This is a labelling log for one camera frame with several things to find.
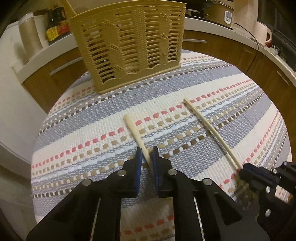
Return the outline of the wooden chopstick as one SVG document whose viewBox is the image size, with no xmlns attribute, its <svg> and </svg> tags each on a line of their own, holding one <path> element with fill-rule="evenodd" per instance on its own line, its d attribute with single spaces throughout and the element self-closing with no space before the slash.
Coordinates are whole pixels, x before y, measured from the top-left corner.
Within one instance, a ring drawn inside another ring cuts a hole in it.
<svg viewBox="0 0 296 241">
<path fill-rule="evenodd" d="M 217 130 L 210 124 L 210 122 L 193 106 L 192 102 L 188 98 L 184 98 L 184 103 L 193 111 L 194 114 L 202 121 L 202 123 L 210 130 L 210 132 L 217 138 L 218 142 L 224 147 L 226 152 L 229 154 L 233 162 L 236 164 L 239 170 L 243 168 L 239 160 L 234 155 L 229 145 L 220 136 Z"/>
<path fill-rule="evenodd" d="M 140 133 L 136 129 L 136 126 L 135 126 L 134 122 L 132 121 L 132 119 L 129 117 L 128 114 L 124 115 L 123 119 L 124 119 L 124 122 L 125 122 L 127 128 L 129 129 L 129 131 L 131 132 L 133 138 L 135 139 L 138 147 L 140 147 L 142 149 L 142 153 L 143 153 L 144 159 L 145 159 L 148 167 L 150 168 L 151 172 L 154 173 L 153 166 L 152 166 L 152 160 L 151 160 L 151 157 L 149 155 L 149 151 L 146 148 L 146 146 L 144 144 L 144 141 L 141 139 Z"/>
</svg>

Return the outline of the pink electric kettle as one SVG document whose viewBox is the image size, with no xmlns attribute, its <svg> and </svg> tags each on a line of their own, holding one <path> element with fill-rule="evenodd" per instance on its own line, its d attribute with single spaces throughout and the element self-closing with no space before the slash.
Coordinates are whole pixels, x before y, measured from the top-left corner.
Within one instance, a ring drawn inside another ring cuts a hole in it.
<svg viewBox="0 0 296 241">
<path fill-rule="evenodd" d="M 254 23 L 253 35 L 263 46 L 269 45 L 273 40 L 273 34 L 270 28 L 259 21 L 255 21 Z"/>
</svg>

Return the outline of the tan plastic utensil basket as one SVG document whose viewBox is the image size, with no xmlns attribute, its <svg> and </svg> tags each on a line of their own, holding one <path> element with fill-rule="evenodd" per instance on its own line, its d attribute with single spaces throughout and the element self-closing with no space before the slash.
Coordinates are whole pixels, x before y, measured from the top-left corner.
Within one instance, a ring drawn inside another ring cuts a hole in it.
<svg viewBox="0 0 296 241">
<path fill-rule="evenodd" d="M 97 93 L 180 67 L 185 3 L 123 1 L 74 13 L 69 27 Z"/>
</svg>

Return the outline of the beige rice cooker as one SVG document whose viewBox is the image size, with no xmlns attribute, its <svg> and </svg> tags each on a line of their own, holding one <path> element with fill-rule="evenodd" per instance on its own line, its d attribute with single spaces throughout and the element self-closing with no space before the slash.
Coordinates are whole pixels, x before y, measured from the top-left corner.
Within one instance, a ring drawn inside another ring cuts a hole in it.
<svg viewBox="0 0 296 241">
<path fill-rule="evenodd" d="M 203 17 L 224 27 L 231 27 L 234 9 L 222 1 L 207 1 Z"/>
</svg>

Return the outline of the grey cylindrical canister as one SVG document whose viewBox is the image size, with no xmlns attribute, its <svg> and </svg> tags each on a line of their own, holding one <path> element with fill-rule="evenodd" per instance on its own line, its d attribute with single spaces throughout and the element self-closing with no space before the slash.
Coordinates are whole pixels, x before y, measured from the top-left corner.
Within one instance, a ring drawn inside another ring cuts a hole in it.
<svg viewBox="0 0 296 241">
<path fill-rule="evenodd" d="M 23 47 L 28 58 L 39 52 L 43 47 L 38 35 L 33 13 L 27 13 L 18 22 Z"/>
</svg>

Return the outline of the dark soy sauce bottle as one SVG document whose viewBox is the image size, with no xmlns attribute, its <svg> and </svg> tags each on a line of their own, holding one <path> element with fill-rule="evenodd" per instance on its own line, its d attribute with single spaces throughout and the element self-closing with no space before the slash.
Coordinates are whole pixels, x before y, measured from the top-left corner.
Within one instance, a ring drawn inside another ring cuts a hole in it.
<svg viewBox="0 0 296 241">
<path fill-rule="evenodd" d="M 46 28 L 46 36 L 48 38 L 49 43 L 52 43 L 61 38 L 61 35 L 58 32 L 58 25 L 55 21 L 55 17 L 53 11 L 50 7 L 47 8 L 47 16 L 48 16 L 48 25 Z"/>
</svg>

